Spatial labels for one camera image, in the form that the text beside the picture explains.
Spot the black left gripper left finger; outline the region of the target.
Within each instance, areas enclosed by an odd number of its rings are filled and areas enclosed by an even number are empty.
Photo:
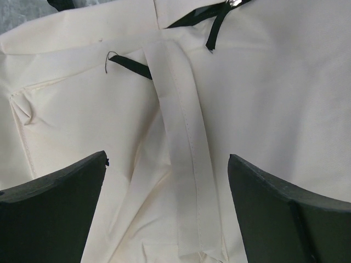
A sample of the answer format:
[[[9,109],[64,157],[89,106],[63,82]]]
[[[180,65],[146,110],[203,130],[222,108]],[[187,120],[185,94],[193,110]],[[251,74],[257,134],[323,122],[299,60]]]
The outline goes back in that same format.
[[[96,152],[1,191],[1,262],[80,262],[109,160]]]

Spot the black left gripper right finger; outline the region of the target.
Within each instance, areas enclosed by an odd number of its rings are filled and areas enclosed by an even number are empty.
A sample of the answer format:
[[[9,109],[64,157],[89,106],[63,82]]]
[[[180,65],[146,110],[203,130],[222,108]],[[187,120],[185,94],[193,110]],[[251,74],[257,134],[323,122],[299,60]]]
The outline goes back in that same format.
[[[273,176],[237,155],[228,179],[248,262],[350,262],[350,203]]]

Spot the cream canvas backpack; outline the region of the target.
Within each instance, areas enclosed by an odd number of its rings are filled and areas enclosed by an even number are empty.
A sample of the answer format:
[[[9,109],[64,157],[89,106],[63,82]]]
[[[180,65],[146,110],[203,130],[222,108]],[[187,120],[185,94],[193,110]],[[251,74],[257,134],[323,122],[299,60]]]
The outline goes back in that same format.
[[[113,1],[1,35],[1,188],[110,159],[83,262],[245,262],[236,154],[350,200],[350,1]]]

